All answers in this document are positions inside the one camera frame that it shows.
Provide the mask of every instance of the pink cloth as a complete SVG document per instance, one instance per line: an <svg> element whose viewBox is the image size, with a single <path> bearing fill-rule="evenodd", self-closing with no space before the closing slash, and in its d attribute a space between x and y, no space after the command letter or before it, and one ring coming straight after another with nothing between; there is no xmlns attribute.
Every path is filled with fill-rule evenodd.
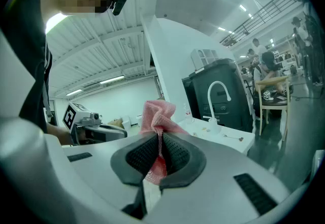
<svg viewBox="0 0 325 224"><path fill-rule="evenodd" d="M188 134L178 124L171 121L175 109L174 104L163 100L147 101L144 104L140 134L154 131L159 139L159 156L146 176L146 180L156 185L159 185L160 180L167 176L166 163L161 152L163 132Z"/></svg>

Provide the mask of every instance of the table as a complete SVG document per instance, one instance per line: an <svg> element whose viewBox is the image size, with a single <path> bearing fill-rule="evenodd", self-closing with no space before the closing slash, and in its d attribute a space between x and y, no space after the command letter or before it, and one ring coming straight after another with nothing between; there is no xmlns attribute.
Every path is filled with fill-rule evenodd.
<svg viewBox="0 0 325 224"><path fill-rule="evenodd" d="M194 122L191 124L187 124L186 120L181 121L178 125L187 131L190 135L196 136L198 138L211 141L214 143L222 144L228 147L231 147L245 155L247 155L248 150L254 144L255 134L244 132L236 129L231 129L229 127L221 126L221 132L219 134L211 134L207 132L206 129L210 128L210 124L206 121L194 118ZM229 137L241 138L243 137L243 141L239 141L238 139L233 139L229 137L225 137L222 134L225 134Z"/></svg>

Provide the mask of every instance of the fluorescent light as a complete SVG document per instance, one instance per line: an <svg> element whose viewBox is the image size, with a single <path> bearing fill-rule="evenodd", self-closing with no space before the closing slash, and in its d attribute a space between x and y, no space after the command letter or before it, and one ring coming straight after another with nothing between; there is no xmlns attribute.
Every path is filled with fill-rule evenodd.
<svg viewBox="0 0 325 224"><path fill-rule="evenodd" d="M105 84L105 83L120 80L120 79L124 79L124 76L119 76L119 77L112 78L112 79L109 79L109 80L104 80L104 81L100 82L100 84Z"/></svg>
<svg viewBox="0 0 325 224"><path fill-rule="evenodd" d="M73 92L67 94L67 96L70 96L70 95L76 94L76 93L81 92L81 91L82 91L82 89L78 89L78 90L76 90L76 91L73 91Z"/></svg>
<svg viewBox="0 0 325 224"><path fill-rule="evenodd" d="M46 23L45 33L47 34L53 27L55 27L58 23L60 23L63 19L65 19L67 15L63 15L58 13L52 16Z"/></svg>
<svg viewBox="0 0 325 224"><path fill-rule="evenodd" d="M244 10L244 12L246 12L246 10L247 10L247 9L246 9L246 8L244 8L242 5L240 5L239 7L240 7L241 9L243 9L243 10Z"/></svg>

